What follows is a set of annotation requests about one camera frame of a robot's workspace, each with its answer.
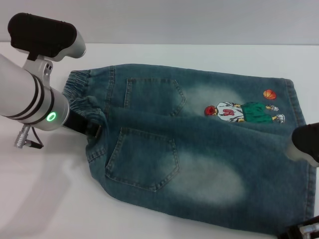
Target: red hair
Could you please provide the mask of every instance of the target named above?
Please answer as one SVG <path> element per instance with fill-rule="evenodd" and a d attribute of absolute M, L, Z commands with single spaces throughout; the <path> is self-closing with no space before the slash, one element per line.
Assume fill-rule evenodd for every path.
<path fill-rule="evenodd" d="M 217 113 L 217 109 L 215 106 L 207 106 L 205 109 L 206 116 L 212 116 L 213 114 Z"/>

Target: white background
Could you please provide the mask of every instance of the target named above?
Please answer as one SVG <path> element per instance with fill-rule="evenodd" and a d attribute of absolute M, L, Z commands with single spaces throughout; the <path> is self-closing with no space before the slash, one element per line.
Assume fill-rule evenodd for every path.
<path fill-rule="evenodd" d="M 319 44 L 318 0 L 0 0 L 7 23 L 28 12 L 72 23 L 86 42 Z"/>
<path fill-rule="evenodd" d="M 0 43 L 0 53 L 20 66 L 26 59 L 8 43 Z M 84 57 L 54 63 L 51 85 L 62 91 L 71 70 L 124 63 L 284 77 L 294 81 L 305 119 L 314 123 L 319 121 L 318 61 L 319 46 L 87 44 Z M 64 128 L 38 130 L 45 147 L 19 150 L 13 143 L 21 127 L 0 118 L 0 239 L 274 238 L 117 201 L 91 177 L 83 135 Z"/>

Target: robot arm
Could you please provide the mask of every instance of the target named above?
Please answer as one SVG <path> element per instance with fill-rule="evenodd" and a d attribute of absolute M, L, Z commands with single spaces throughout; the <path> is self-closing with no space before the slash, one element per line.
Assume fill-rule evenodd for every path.
<path fill-rule="evenodd" d="M 30 128 L 49 131 L 65 126 L 97 137 L 101 126 L 88 124 L 84 117 L 70 110 L 64 95 L 50 87 L 50 60 L 85 54 L 85 43 L 76 28 L 69 23 L 19 13 L 10 20 L 8 30 L 11 45 L 28 53 L 22 68 L 0 54 L 0 115 L 24 124 L 14 145 L 43 146 L 27 140 Z"/>

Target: basketball embroidery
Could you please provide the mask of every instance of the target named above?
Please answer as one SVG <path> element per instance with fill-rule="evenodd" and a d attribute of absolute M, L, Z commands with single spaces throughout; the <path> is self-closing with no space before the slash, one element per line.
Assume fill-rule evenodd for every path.
<path fill-rule="evenodd" d="M 271 92 L 270 96 L 274 97 L 275 92 Z M 220 102 L 216 107 L 208 106 L 205 108 L 206 116 L 218 116 L 221 120 L 228 122 L 251 122 L 251 123 L 273 123 L 285 122 L 283 114 L 272 116 L 266 111 L 278 111 L 278 107 L 273 105 L 265 105 L 259 102 L 249 102 L 243 105 L 232 102 Z"/>
<path fill-rule="evenodd" d="M 277 97 L 277 95 L 276 95 L 276 93 L 273 90 L 265 90 L 264 91 L 264 97 L 267 100 L 274 100 Z"/>

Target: faded denim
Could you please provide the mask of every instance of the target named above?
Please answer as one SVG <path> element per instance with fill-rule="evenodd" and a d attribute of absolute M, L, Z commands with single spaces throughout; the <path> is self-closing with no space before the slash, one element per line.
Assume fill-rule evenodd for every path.
<path fill-rule="evenodd" d="M 305 124 L 290 80 L 133 64 L 72 71 L 63 94 L 103 124 L 86 154 L 118 200 L 266 234 L 314 214 L 316 171 L 285 156 Z"/>

